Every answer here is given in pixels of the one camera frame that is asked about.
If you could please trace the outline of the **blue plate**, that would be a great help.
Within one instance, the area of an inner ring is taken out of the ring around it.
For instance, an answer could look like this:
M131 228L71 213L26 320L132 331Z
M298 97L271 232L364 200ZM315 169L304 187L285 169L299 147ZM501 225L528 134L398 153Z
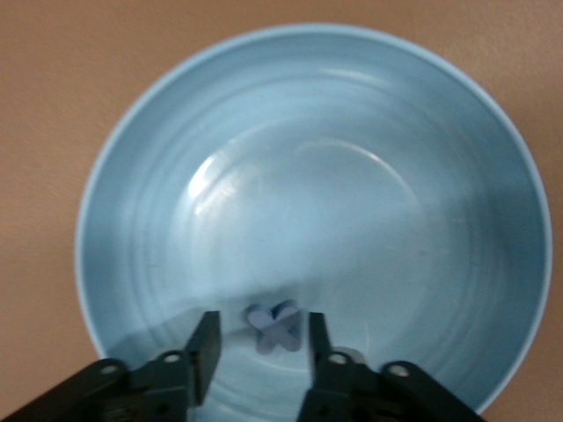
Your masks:
M405 40L286 25L183 62L129 109L77 226L98 353L132 367L208 310L223 350L204 422L293 422L305 349L245 318L292 300L371 367L408 360L476 411L519 368L552 270L526 143L463 72Z

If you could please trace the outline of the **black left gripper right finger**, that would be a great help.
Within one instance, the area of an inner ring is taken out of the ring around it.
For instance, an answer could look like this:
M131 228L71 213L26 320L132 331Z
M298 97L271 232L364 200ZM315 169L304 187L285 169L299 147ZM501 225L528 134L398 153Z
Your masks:
M379 371L333 348L325 315L309 314L312 385L297 422L482 422L482 417L409 361Z

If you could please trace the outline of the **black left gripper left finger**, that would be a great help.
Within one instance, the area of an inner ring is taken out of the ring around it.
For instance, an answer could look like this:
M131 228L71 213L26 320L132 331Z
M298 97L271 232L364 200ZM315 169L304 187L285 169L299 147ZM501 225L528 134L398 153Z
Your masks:
M221 348L220 313L208 311L182 348L137 369L95 361L0 422L194 422Z

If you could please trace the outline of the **blue letter x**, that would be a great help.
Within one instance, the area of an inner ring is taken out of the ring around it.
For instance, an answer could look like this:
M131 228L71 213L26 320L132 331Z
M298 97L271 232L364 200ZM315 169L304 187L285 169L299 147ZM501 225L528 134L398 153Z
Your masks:
M286 300L269 308L253 304L247 308L246 320L256 331L256 351L268 355L279 346L288 352L302 347L302 312L296 301Z

